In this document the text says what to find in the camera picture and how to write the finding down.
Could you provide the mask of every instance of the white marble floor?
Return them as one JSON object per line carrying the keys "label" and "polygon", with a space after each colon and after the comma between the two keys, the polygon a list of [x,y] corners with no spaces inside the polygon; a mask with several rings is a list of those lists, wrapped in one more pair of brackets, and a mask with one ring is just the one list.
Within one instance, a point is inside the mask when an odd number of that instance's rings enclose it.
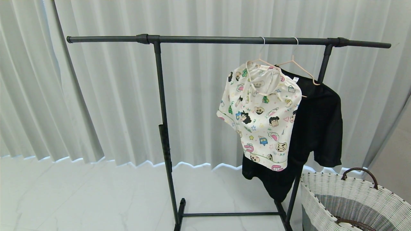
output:
{"label": "white marble floor", "polygon": [[[22,157],[0,159],[1,231],[172,231],[173,212],[164,164],[138,167],[69,159],[53,163]],[[276,211],[259,179],[246,180],[241,168],[220,165],[173,170],[177,203],[185,212]],[[283,202],[284,209],[288,201]],[[297,197],[291,225],[301,227]],[[190,217],[182,231],[284,230],[278,216]]]}

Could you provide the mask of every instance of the clothing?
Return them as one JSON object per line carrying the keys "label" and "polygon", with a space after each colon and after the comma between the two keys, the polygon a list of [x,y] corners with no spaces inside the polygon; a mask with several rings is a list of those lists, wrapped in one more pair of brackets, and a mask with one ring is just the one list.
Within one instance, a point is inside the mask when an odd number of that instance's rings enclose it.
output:
{"label": "clothing", "polygon": [[249,61],[228,76],[217,116],[240,135],[246,158],[282,171],[300,101],[300,88],[279,67]]}
{"label": "clothing", "polygon": [[288,167],[282,172],[267,171],[247,158],[242,160],[242,174],[251,180],[258,177],[269,195],[281,202],[287,196],[295,176],[301,174],[311,151],[314,160],[324,167],[341,165],[342,115],[339,95],[324,84],[282,70],[297,81],[303,97],[298,107],[291,135]]}

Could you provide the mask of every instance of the black metal clothing rack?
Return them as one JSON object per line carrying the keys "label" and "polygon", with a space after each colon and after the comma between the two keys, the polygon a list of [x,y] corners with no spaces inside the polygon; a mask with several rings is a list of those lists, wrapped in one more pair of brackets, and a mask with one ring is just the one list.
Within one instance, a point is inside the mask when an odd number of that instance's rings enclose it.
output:
{"label": "black metal clothing rack", "polygon": [[[297,44],[294,38],[269,38],[265,37],[265,44]],[[199,37],[199,36],[161,36],[141,34],[136,36],[91,36],[91,37],[67,37],[69,43],[76,42],[138,42],[142,44],[153,44],[157,65],[157,78],[160,92],[160,104],[163,124],[159,125],[161,143],[166,165],[167,178],[170,188],[171,203],[173,207],[175,226],[174,231],[181,230],[181,224],[184,217],[214,217],[214,216],[249,216],[249,215],[279,215],[285,230],[292,231],[290,226],[291,213],[296,200],[299,179],[301,173],[297,174],[294,180],[293,190],[291,192],[290,204],[287,213],[281,203],[274,201],[277,212],[256,212],[256,213],[184,213],[186,200],[181,199],[179,208],[175,200],[175,191],[172,177],[172,164],[169,143],[169,131],[167,127],[166,99],[164,94],[163,68],[161,63],[161,43],[205,43],[205,44],[263,44],[262,37]],[[376,48],[390,48],[391,44],[381,42],[354,41],[345,38],[298,38],[299,45],[323,45],[325,46],[324,57],[321,64],[318,82],[322,83],[326,72],[328,60],[333,47],[343,46],[362,46]]]}

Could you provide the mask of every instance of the woven basket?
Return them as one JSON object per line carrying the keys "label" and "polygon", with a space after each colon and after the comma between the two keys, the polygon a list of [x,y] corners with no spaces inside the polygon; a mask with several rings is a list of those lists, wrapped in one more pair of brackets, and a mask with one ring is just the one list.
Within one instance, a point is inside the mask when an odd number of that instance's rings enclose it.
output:
{"label": "woven basket", "polygon": [[[374,183],[347,177],[353,170],[370,174]],[[411,231],[411,205],[378,186],[366,169],[301,176],[304,231]]]}

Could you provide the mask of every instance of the curtain fold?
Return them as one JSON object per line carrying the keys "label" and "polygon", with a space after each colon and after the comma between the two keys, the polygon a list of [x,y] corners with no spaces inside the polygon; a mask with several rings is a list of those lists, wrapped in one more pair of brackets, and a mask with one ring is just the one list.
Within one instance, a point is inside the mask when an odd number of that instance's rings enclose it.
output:
{"label": "curtain fold", "polygon": [[[55,160],[70,156],[86,162],[105,157],[117,165],[163,161],[152,45],[67,45],[66,36],[345,37],[392,43],[387,50],[332,51],[324,83],[342,99],[344,167],[371,162],[411,88],[407,77],[411,2],[406,0],[45,0],[29,4],[8,0],[0,4],[1,103],[2,109],[10,108],[1,111],[1,156]],[[260,48],[162,44],[174,164],[241,165],[237,134],[215,112],[228,73],[256,59]],[[280,63],[293,54],[317,76],[323,51],[322,46],[270,45],[264,47],[263,58]],[[304,76],[295,66],[284,68]],[[312,159],[307,164],[316,167]]]}

